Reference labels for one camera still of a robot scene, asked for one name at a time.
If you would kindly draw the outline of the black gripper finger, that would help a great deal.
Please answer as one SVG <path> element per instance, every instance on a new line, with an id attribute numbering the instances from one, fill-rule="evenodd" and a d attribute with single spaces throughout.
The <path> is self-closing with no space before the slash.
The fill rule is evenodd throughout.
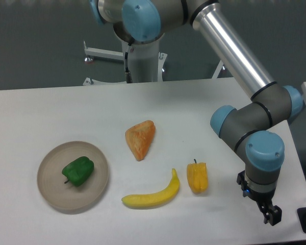
<path id="1" fill-rule="evenodd" d="M 262 212 L 264 216 L 264 223 L 267 224 L 269 223 L 270 220 L 270 215 L 268 213 L 268 207 L 265 205 L 258 205 L 259 210 Z"/>
<path id="2" fill-rule="evenodd" d="M 271 226 L 275 226 L 282 220 L 281 208 L 277 205 L 274 206 L 272 203 L 268 205 L 268 215 L 269 215 L 268 223 Z"/>

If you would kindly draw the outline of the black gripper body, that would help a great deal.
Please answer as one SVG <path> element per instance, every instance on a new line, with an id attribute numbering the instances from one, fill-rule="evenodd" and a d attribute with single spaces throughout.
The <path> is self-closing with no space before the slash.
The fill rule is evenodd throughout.
<path id="1" fill-rule="evenodd" d="M 242 171 L 237 175 L 237 184 L 240 185 L 243 196 L 255 201 L 260 210 L 276 209 L 276 206 L 272 203 L 276 182 L 266 185 L 257 184 L 246 175 L 245 171 Z"/>

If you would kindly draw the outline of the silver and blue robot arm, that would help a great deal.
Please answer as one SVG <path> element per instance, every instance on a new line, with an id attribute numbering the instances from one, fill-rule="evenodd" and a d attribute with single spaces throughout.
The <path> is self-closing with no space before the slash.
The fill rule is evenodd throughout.
<path id="1" fill-rule="evenodd" d="M 301 111 L 299 91 L 278 85 L 227 22 L 219 1 L 90 1 L 89 5 L 95 20 L 112 23 L 126 43 L 122 60 L 128 83 L 158 79 L 158 54 L 144 51 L 130 58 L 133 44 L 157 44 L 164 33 L 185 24 L 204 36 L 251 100 L 239 110 L 220 107 L 210 125 L 245 163 L 237 176 L 243 195 L 257 203 L 265 223 L 278 224 L 282 211 L 272 198 L 285 147 L 269 129 Z"/>

